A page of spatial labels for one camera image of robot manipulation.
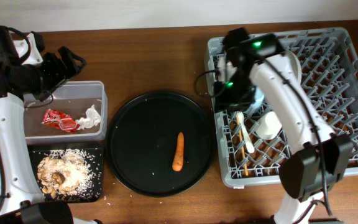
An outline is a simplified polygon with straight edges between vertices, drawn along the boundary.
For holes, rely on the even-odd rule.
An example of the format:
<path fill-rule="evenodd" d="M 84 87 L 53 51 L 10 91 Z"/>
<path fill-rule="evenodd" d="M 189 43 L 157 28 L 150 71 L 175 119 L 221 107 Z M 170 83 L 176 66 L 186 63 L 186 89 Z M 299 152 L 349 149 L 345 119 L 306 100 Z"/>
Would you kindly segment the white plastic fork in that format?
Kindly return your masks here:
<path fill-rule="evenodd" d="M 236 113 L 236 122 L 237 122 L 237 125 L 240 126 L 241 136 L 242 136 L 243 141 L 245 142 L 246 150 L 249 154 L 252 154 L 255 152 L 255 149 L 254 149 L 254 145 L 249 137 L 249 134 L 246 130 L 244 120 L 245 120 L 245 118 L 244 118 L 243 112 L 238 111 Z"/>

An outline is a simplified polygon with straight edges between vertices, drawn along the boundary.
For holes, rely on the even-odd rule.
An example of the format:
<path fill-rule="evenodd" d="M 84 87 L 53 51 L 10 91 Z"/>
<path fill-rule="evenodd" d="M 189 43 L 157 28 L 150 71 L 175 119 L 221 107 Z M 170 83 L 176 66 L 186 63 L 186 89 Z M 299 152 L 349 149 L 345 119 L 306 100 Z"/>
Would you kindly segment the light blue plastic cup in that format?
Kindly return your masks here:
<path fill-rule="evenodd" d="M 260 90 L 260 88 L 255 88 L 254 100 L 251 102 L 246 110 L 244 111 L 245 114 L 254 114 L 258 111 L 258 109 L 262 106 L 264 101 L 264 93 Z"/>

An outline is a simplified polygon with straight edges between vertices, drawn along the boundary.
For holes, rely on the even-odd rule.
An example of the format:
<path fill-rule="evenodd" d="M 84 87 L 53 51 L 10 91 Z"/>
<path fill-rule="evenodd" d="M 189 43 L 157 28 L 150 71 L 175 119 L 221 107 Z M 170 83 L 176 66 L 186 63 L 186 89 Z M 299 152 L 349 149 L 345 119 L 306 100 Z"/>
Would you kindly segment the wooden chopstick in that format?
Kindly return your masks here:
<path fill-rule="evenodd" d="M 239 139 L 240 139 L 240 141 L 243 141 L 244 138 L 243 138 L 243 134 L 242 134 L 242 126 L 239 124 L 239 127 L 240 127 L 240 129 L 239 129 Z M 245 146 L 245 143 L 244 143 L 244 145 L 241 147 L 241 155 L 242 155 L 242 158 L 243 158 L 243 159 L 246 159 L 247 157 L 246 157 L 246 154 L 245 154 L 245 147 L 244 147 L 244 146 Z M 245 173 L 246 176 L 249 175 L 249 171 L 248 171 L 247 163 L 246 163 L 246 162 L 244 163 L 244 173 Z"/>

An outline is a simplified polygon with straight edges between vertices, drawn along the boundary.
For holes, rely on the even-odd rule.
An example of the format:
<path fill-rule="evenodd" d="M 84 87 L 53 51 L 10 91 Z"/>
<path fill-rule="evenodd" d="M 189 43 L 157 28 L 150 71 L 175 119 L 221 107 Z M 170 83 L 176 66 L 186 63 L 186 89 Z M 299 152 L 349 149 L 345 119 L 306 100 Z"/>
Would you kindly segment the white paper cup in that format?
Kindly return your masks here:
<path fill-rule="evenodd" d="M 269 111 L 258 121 L 258 127 L 255 130 L 256 135 L 264 140 L 274 139 L 280 132 L 282 124 L 274 111 Z"/>

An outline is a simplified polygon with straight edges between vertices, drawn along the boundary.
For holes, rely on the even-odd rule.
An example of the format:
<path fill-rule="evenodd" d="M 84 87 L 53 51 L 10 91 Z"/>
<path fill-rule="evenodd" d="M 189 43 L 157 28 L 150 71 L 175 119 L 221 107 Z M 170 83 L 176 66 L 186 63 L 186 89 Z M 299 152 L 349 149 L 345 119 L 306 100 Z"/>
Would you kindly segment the red snack wrapper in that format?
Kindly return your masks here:
<path fill-rule="evenodd" d="M 74 133 L 80 126 L 70 115 L 59 110 L 51 109 L 45 112 L 42 124 L 67 133 Z"/>

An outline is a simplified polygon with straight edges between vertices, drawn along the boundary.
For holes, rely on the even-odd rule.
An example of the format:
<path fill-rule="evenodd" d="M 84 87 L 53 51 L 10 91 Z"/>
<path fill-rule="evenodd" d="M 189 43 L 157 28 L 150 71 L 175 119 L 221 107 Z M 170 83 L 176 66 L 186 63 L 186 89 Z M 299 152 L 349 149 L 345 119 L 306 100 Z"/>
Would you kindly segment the white tissue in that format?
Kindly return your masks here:
<path fill-rule="evenodd" d="M 81 117 L 76 120 L 78 124 L 77 130 L 89 129 L 97 126 L 101 122 L 101 115 L 96 111 L 94 105 L 86 110 L 85 115 L 85 118 Z"/>

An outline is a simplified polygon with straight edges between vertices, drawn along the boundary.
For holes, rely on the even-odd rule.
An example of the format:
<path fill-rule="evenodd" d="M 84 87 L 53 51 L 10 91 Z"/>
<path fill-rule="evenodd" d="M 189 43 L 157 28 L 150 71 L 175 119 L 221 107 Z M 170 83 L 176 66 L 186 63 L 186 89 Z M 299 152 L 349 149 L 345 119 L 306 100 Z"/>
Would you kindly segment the grey round plate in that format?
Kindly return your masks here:
<path fill-rule="evenodd" d="M 294 72 L 295 78 L 296 78 L 298 84 L 301 84 L 302 72 L 301 72 L 300 61 L 299 61 L 298 57 L 293 52 L 291 52 L 289 50 L 287 50 L 287 55 L 288 55 L 288 58 L 290 59 L 290 64 L 291 64 L 292 70 Z"/>

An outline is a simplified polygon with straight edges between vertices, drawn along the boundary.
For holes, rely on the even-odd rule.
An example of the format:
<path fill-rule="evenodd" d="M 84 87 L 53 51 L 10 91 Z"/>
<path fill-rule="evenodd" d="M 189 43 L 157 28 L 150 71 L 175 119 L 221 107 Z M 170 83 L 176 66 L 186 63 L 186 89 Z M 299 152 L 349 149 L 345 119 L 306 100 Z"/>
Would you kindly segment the pink bowl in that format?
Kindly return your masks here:
<path fill-rule="evenodd" d="M 227 65 L 226 58 L 219 57 L 218 62 L 217 62 L 217 68 L 218 68 L 218 72 L 219 72 L 218 80 L 222 83 L 227 82 L 226 65 Z"/>

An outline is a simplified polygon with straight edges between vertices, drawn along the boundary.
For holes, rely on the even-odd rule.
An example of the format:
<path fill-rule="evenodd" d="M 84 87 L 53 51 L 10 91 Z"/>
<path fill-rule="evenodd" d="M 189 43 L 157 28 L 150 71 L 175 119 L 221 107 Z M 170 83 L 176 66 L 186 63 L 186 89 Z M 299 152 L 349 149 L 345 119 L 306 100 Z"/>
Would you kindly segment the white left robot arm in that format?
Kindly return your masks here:
<path fill-rule="evenodd" d="M 24 95 L 44 101 L 86 61 L 67 47 L 45 52 L 40 34 L 23 34 L 24 53 L 0 26 L 0 223 L 79 223 L 67 203 L 46 202 L 33 174 L 24 132 Z"/>

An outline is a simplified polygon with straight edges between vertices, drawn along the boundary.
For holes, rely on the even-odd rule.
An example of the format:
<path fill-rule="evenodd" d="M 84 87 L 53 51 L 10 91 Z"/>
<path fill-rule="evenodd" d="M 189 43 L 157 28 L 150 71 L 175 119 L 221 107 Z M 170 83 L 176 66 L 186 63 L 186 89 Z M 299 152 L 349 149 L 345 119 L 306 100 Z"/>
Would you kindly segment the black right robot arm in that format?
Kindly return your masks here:
<path fill-rule="evenodd" d="M 273 223 L 308 223 L 322 204 L 328 214 L 328 191 L 344 177 L 353 148 L 347 134 L 325 122 L 298 83 L 289 55 L 275 34 L 250 37 L 244 28 L 223 38 L 223 62 L 216 69 L 215 109 L 240 111 L 260 90 L 287 137 L 290 158 L 278 174 L 285 195 Z"/>

